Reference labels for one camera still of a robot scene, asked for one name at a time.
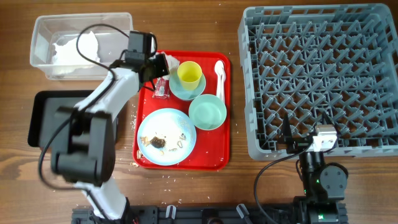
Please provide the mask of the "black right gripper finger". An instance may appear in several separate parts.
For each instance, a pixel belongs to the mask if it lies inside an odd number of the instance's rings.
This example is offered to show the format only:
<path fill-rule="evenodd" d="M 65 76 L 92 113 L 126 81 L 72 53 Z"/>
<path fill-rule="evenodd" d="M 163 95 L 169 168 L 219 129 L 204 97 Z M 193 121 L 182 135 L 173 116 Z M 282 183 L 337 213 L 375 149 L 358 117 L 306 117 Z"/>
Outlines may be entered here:
<path fill-rule="evenodd" d="M 332 125 L 334 127 L 335 131 L 336 131 L 336 135 L 337 136 L 341 135 L 340 131 L 338 130 L 338 127 L 336 126 L 336 124 L 331 120 L 331 118 L 328 116 L 328 114 L 325 111 L 322 112 L 321 123 L 322 124 Z"/>
<path fill-rule="evenodd" d="M 290 128 L 288 114 L 284 115 L 282 129 L 281 129 L 281 141 L 282 141 L 282 143 L 285 143 L 285 144 L 292 144 L 292 142 L 293 142 L 293 136 L 292 136 L 292 131 Z"/>

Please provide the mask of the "white napkin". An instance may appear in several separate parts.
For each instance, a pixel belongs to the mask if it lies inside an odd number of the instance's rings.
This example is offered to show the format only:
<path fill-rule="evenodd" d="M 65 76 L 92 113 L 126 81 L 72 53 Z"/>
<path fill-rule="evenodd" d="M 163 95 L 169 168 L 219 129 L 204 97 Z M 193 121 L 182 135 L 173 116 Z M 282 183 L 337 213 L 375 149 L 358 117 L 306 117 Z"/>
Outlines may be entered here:
<path fill-rule="evenodd" d="M 167 65 L 169 68 L 169 74 L 166 76 L 163 76 L 162 78 L 164 80 L 169 80 L 170 76 L 173 75 L 174 73 L 177 72 L 177 69 L 180 65 L 180 61 L 177 60 L 175 57 L 171 56 L 171 55 L 167 55 L 165 52 L 161 52 L 161 54 L 165 55 L 166 61 L 167 61 Z"/>

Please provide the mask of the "red ketchup packet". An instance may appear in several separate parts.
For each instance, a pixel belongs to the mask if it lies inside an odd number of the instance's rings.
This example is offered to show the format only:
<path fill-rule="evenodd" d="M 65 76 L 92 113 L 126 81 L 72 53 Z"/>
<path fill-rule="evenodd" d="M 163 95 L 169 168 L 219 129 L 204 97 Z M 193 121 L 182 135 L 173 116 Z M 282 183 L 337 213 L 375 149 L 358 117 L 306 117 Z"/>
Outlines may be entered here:
<path fill-rule="evenodd" d="M 169 80 L 158 78 L 155 84 L 155 91 L 152 97 L 160 100 L 167 100 L 170 98 Z"/>

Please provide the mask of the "yellow plastic cup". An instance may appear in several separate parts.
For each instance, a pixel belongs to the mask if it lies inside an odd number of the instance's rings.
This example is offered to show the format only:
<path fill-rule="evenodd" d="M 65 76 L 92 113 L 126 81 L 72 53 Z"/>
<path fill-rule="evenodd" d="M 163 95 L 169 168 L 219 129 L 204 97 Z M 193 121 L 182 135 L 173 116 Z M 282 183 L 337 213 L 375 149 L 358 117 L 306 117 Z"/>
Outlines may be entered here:
<path fill-rule="evenodd" d="M 188 91 L 195 90 L 198 87 L 202 73 L 201 66 L 193 61 L 183 62 L 177 69 L 181 86 Z"/>

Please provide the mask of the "mint green bowl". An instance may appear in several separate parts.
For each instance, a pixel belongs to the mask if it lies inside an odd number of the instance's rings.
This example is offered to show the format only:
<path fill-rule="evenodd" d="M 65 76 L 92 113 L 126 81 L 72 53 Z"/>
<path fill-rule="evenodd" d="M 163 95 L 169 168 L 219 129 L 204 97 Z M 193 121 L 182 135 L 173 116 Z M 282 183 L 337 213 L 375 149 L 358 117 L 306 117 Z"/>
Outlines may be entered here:
<path fill-rule="evenodd" d="M 197 128 L 211 131 L 225 122 L 227 109 L 225 103 L 217 96 L 204 94 L 190 103 L 188 116 Z"/>

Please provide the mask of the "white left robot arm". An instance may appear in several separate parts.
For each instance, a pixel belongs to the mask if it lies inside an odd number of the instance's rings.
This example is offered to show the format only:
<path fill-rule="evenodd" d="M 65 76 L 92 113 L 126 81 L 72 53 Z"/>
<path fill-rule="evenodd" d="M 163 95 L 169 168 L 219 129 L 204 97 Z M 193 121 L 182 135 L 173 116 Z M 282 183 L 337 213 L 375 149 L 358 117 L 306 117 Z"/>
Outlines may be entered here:
<path fill-rule="evenodd" d="M 52 150 L 51 168 L 81 190 L 97 222 L 135 223 L 137 216 L 112 173 L 116 152 L 113 123 L 127 101 L 147 82 L 176 71 L 180 62 L 164 52 L 126 53 L 107 66 L 108 75 L 87 98 L 55 113 L 58 127 L 45 145 Z"/>

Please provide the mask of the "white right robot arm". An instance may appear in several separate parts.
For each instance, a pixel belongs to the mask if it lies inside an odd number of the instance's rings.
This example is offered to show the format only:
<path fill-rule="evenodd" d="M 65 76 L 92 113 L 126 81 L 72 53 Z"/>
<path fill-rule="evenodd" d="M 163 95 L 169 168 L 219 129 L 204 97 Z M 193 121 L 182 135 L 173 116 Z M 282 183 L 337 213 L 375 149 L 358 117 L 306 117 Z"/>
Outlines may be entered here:
<path fill-rule="evenodd" d="M 287 145 L 287 152 L 298 156 L 297 168 L 305 195 L 295 197 L 289 218 L 291 223 L 348 223 L 345 189 L 348 170 L 336 162 L 325 162 L 325 154 L 335 148 L 340 136 L 326 113 L 315 130 L 304 137 L 294 137 L 289 116 L 285 115 L 279 142 Z"/>

